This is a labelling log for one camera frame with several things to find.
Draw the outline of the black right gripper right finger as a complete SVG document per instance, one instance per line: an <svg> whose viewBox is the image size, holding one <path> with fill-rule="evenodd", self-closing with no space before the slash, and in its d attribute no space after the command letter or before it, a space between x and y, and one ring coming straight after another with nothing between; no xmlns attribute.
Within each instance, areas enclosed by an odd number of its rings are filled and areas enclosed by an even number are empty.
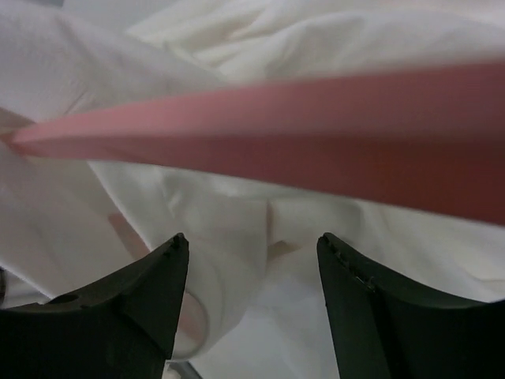
<svg viewBox="0 0 505 379"><path fill-rule="evenodd" d="M326 233L317 257L341 378L502 378L504 303L418 283Z"/></svg>

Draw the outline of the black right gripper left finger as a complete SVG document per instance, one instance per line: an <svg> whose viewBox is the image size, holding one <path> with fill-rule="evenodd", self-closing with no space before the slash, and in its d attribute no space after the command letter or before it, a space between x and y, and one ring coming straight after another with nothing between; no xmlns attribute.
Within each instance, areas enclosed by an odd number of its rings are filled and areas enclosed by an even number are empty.
<svg viewBox="0 0 505 379"><path fill-rule="evenodd" d="M3 378L160 378L189 265L175 235L147 256L45 304L1 312Z"/></svg>

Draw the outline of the white t shirt red print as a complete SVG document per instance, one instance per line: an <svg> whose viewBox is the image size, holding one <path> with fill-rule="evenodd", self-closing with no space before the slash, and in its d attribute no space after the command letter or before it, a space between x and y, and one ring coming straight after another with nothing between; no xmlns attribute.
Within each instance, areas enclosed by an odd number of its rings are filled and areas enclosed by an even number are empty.
<svg viewBox="0 0 505 379"><path fill-rule="evenodd" d="M504 52L504 25L376 1L180 1L127 32L1 4L1 127L131 101ZM177 232L192 243L185 351L206 378L336 378L315 244L331 231L440 290L504 296L504 230L161 167L1 148L8 304L84 286Z"/></svg>

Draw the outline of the pink hanger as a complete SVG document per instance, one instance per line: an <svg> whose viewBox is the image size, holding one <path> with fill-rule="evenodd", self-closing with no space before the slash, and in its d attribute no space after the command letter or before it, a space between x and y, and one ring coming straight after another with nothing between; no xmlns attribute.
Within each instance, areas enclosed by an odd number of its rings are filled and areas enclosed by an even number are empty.
<svg viewBox="0 0 505 379"><path fill-rule="evenodd" d="M130 103L6 136L14 151L147 163L504 222L504 64L292 81Z"/></svg>

